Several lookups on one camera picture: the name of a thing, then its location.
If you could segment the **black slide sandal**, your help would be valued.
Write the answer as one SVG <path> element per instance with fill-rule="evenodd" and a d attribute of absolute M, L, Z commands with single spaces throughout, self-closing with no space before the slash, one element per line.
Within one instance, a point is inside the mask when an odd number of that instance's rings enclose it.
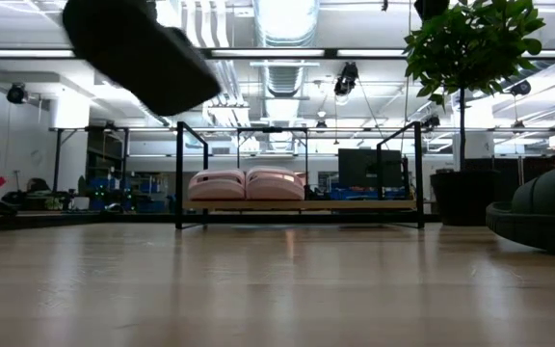
<path fill-rule="evenodd" d="M 77 57 L 157 116 L 185 112 L 221 91 L 185 33 L 158 23 L 146 0 L 67 0 L 62 22 Z"/>
<path fill-rule="evenodd" d="M 555 254 L 555 169 L 520 186 L 510 201 L 491 203 L 486 222 L 505 239 Z"/>

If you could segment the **pink slide sandal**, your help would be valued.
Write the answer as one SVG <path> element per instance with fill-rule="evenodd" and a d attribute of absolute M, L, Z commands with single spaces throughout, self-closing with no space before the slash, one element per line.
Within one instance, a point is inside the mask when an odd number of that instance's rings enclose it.
<path fill-rule="evenodd" d="M 236 170 L 203 170 L 188 185 L 189 200 L 243 200 L 246 176 Z"/>
<path fill-rule="evenodd" d="M 282 167 L 257 166 L 246 172 L 247 200 L 304 200 L 303 181 Z"/>

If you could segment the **black overhead beam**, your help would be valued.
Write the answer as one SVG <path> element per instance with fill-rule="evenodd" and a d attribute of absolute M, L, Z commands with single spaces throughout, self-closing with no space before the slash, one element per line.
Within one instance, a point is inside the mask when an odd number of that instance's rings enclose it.
<path fill-rule="evenodd" d="M 199 52 L 207 59 L 226 60 L 405 60 L 402 49 L 387 48 L 201 48 Z M 525 53 L 532 61 L 555 61 L 555 48 L 544 49 L 538 55 Z M 77 56 L 70 49 L 4 49 L 0 59 L 72 60 Z"/>

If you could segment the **black monitor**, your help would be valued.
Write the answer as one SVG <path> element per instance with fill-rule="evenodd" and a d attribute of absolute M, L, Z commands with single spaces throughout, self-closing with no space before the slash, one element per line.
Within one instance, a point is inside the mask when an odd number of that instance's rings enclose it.
<path fill-rule="evenodd" d="M 381 150 L 381 161 L 375 149 L 340 148 L 338 177 L 342 187 L 377 188 L 378 175 L 384 188 L 402 187 L 402 156 L 398 150 Z"/>

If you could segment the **black partition panels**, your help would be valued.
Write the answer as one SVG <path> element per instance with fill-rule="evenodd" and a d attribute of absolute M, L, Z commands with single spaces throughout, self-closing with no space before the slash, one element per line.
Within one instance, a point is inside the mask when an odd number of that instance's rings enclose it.
<path fill-rule="evenodd" d="M 514 190 L 520 185 L 555 168 L 553 156 L 494 158 L 493 168 L 500 172 L 502 187 Z"/>

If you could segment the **green potted plant black pot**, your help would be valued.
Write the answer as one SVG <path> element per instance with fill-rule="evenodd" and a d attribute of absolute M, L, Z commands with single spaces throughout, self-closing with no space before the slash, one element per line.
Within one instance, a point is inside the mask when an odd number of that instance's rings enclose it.
<path fill-rule="evenodd" d="M 406 38 L 406 76 L 421 84 L 419 96 L 442 106 L 459 96 L 459 125 L 465 125 L 466 95 L 503 93 L 500 82 L 533 64 L 542 43 L 532 38 L 544 21 L 532 0 L 458 0 L 441 15 L 422 21 Z M 459 131 L 459 168 L 431 177 L 441 221 L 447 226 L 480 226 L 498 196 L 498 174 L 465 166 L 466 132 Z"/>

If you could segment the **blue crates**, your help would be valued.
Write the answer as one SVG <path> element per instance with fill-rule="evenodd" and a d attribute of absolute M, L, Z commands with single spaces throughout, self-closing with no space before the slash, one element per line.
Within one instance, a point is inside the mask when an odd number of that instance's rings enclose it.
<path fill-rule="evenodd" d="M 378 191 L 374 189 L 363 189 L 350 187 L 349 189 L 332 189 L 329 192 L 331 200 L 377 200 Z"/>

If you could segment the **black metal rack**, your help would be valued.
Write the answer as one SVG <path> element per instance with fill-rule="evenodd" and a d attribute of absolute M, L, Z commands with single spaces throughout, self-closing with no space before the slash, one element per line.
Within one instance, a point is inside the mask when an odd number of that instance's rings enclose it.
<path fill-rule="evenodd" d="M 119 180 L 117 189 L 126 183 L 130 129 L 113 125 L 89 125 L 80 128 L 50 128 L 56 134 L 55 164 L 52 190 L 74 189 L 79 193 L 78 180 L 90 184 L 94 178 L 113 176 Z"/>

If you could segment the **silver ventilation duct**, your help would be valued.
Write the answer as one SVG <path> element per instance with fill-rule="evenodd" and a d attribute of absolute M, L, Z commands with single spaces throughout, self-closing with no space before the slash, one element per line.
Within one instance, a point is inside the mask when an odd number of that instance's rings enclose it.
<path fill-rule="evenodd" d="M 304 48 L 315 41 L 320 0 L 252 0 L 257 45 L 263 48 Z M 265 67 L 264 82 L 276 97 L 300 90 L 302 67 Z"/>

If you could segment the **wooden shelf black metal frame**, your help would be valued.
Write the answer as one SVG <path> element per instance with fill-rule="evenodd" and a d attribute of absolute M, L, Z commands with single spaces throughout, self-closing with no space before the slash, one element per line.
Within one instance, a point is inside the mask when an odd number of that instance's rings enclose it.
<path fill-rule="evenodd" d="M 384 138 L 380 143 L 377 144 L 377 160 L 380 161 L 382 157 L 381 146 L 385 145 L 389 140 L 397 138 L 400 134 L 407 132 L 408 130 L 414 131 L 415 140 L 415 175 L 416 175 L 416 194 L 415 200 L 382 200 L 382 176 L 378 173 L 377 180 L 377 190 L 378 190 L 378 200 L 368 201 L 368 202 L 355 202 L 355 201 L 334 201 L 330 202 L 328 200 L 302 200 L 302 201 L 274 201 L 274 202 L 260 202 L 255 205 L 252 202 L 236 201 L 231 206 L 228 206 L 225 201 L 213 201 L 213 202 L 202 202 L 198 209 L 202 209 L 202 215 L 207 216 L 209 209 L 214 208 L 225 208 L 225 209 L 279 209 L 279 210 L 345 210 L 345 209 L 414 209 L 413 216 L 411 216 L 414 223 L 417 224 L 417 228 L 422 229 L 425 227 L 425 213 L 424 213 L 424 201 L 422 198 L 423 188 L 422 188 L 422 140 L 421 140 L 421 122 L 413 121 L 408 125 L 398 129 L 394 134 Z M 184 200 L 182 198 L 184 184 L 183 184 L 183 161 L 184 161 L 184 133 L 188 132 L 190 135 L 195 137 L 203 145 L 203 156 L 202 156 L 202 168 L 204 170 L 208 169 L 209 165 L 209 149 L 208 144 L 200 137 L 200 135 L 190 127 L 185 121 L 178 121 L 176 123 L 176 153 L 175 153 L 175 194 L 177 200 L 174 204 L 174 223 L 177 229 L 183 229 L 184 221 Z"/>

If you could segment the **black table frame rails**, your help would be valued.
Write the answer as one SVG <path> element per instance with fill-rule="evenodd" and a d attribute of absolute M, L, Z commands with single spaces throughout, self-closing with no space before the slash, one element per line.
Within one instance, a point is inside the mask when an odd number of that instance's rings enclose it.
<path fill-rule="evenodd" d="M 415 212 L 389 214 L 42 214 L 0 216 L 0 231 L 43 227 L 68 227 L 90 224 L 167 224 L 187 228 L 195 225 L 347 225 L 347 224 L 406 224 L 422 227 L 438 223 L 437 215 L 418 215 Z"/>

